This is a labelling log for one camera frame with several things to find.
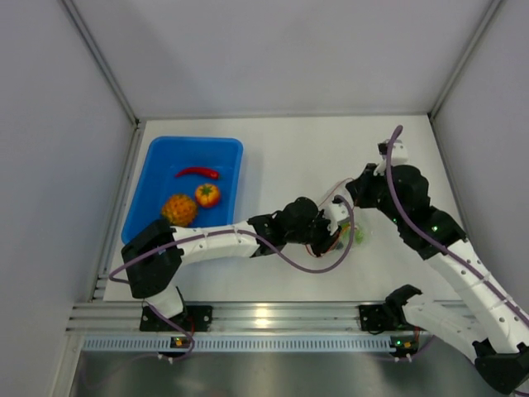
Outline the fake pineapple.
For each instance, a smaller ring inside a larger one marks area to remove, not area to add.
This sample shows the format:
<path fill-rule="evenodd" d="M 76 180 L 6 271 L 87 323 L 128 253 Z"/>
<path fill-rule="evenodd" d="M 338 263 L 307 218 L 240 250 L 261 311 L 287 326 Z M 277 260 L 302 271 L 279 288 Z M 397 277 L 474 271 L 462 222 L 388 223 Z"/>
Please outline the fake pineapple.
<path fill-rule="evenodd" d="M 188 227 L 198 215 L 198 205 L 186 194 L 174 194 L 162 206 L 160 215 L 172 225 Z"/>

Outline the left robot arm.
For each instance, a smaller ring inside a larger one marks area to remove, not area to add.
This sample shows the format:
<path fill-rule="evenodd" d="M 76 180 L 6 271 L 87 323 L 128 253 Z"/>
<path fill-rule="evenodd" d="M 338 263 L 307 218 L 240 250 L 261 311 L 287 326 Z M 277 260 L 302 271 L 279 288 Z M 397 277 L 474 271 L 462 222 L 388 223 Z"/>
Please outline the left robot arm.
<path fill-rule="evenodd" d="M 149 224 L 122 248 L 131 296 L 158 312 L 169 330 L 186 322 L 183 297 L 172 280 L 180 267 L 222 258 L 255 258 L 282 254 L 288 244 L 310 246 L 320 256 L 338 242 L 351 207 L 335 197 L 319 208 L 300 197 L 282 210 L 220 227 L 186 228 L 164 219 Z"/>

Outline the fake green grapes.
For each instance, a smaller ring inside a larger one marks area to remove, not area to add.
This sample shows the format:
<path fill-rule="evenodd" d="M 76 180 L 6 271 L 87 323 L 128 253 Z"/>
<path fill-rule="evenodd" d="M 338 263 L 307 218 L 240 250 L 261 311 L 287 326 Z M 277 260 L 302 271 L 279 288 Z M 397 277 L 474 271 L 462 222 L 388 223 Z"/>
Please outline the fake green grapes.
<path fill-rule="evenodd" d="M 355 224 L 353 238 L 354 238 L 354 243 L 356 245 L 363 244 L 367 239 L 367 232 L 365 228 L 359 224 Z"/>

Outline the fake orange peach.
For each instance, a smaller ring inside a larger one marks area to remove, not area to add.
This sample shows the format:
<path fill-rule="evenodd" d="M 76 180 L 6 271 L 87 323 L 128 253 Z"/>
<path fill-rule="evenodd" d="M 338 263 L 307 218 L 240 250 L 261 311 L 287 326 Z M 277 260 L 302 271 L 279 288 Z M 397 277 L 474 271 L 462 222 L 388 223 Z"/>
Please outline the fake orange peach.
<path fill-rule="evenodd" d="M 221 190 L 215 184 L 201 184 L 195 190 L 195 200 L 202 208 L 215 207 L 221 197 Z"/>

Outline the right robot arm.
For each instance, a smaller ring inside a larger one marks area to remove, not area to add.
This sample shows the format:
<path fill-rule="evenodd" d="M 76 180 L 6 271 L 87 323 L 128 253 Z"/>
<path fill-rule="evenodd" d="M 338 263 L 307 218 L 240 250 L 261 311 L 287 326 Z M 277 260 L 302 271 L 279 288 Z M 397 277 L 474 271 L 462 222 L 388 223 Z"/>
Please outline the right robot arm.
<path fill-rule="evenodd" d="M 491 388 L 510 395 L 528 380 L 527 313 L 492 276 L 455 219 L 431 205 L 419 169 L 397 165 L 383 174 L 375 169 L 368 164 L 346 184 L 353 204 L 384 214 L 473 315 L 464 318 L 406 285 L 386 298 L 387 321 L 395 328 L 409 324 L 428 331 L 470 360 Z"/>

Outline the fake red chili pepper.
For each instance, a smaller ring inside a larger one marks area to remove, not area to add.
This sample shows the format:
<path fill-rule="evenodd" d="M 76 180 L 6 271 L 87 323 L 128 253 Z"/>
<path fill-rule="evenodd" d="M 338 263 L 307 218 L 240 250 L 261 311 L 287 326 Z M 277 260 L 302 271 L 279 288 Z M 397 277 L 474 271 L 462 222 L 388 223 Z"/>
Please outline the fake red chili pepper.
<path fill-rule="evenodd" d="M 211 168 L 199 166 L 187 167 L 183 170 L 180 170 L 177 174 L 174 175 L 174 177 L 179 178 L 185 175 L 199 175 L 213 180 L 219 180 L 221 177 L 218 171 Z"/>

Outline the clear zip top bag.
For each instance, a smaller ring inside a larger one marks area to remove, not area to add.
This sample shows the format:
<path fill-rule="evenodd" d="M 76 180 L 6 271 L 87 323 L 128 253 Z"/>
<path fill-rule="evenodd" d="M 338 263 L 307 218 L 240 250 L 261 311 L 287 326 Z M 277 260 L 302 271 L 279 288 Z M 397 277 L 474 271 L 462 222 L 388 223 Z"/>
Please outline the clear zip top bag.
<path fill-rule="evenodd" d="M 317 209 L 323 210 L 323 206 L 329 202 L 333 202 L 337 195 L 343 196 L 345 199 L 348 198 L 348 191 L 346 190 L 346 183 L 352 181 L 354 178 L 345 178 L 342 180 L 339 180 L 338 182 L 334 183 L 317 201 Z M 347 224 L 344 227 L 342 227 L 342 231 L 340 234 L 339 241 L 337 244 L 333 246 L 333 249 L 331 251 L 328 251 L 326 254 L 324 254 L 321 257 L 315 257 L 312 254 L 312 251 L 310 249 L 310 246 L 305 246 L 306 253 L 315 259 L 321 259 L 324 256 L 328 256 L 331 254 L 332 256 L 341 257 L 343 255 L 348 256 L 353 251 L 357 251 L 359 246 L 362 246 L 366 243 L 368 240 L 368 225 L 365 221 L 365 216 L 362 214 L 360 209 L 357 209 L 356 206 L 353 204 L 353 201 L 350 201 L 350 207 L 353 210 L 353 218 L 350 219 L 351 224 Z M 365 228 L 367 232 L 367 239 L 366 241 L 361 245 L 356 245 L 354 243 L 353 233 L 354 233 L 354 227 L 355 224 L 359 224 L 362 227 Z"/>

